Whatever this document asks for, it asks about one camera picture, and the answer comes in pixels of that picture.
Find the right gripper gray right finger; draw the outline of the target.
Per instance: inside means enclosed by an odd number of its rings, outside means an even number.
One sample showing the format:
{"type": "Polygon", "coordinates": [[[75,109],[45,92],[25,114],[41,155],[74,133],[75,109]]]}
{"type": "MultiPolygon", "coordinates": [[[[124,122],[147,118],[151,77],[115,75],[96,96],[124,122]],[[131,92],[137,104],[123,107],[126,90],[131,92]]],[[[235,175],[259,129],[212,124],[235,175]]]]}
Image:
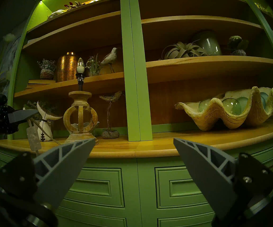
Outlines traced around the right gripper gray right finger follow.
{"type": "Polygon", "coordinates": [[[212,227],[273,227],[273,171],[248,153],[174,138],[192,180],[214,211],[212,227]]]}

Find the right gripper gray left finger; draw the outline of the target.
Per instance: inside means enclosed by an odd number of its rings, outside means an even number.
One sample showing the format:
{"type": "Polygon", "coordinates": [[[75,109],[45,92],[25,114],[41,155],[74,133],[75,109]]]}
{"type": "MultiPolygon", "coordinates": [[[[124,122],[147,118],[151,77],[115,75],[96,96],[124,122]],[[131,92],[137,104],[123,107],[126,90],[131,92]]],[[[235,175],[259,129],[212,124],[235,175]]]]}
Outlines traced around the right gripper gray left finger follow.
{"type": "Polygon", "coordinates": [[[22,152],[0,168],[0,227],[57,227],[54,211],[80,174],[95,139],[22,152]]]}

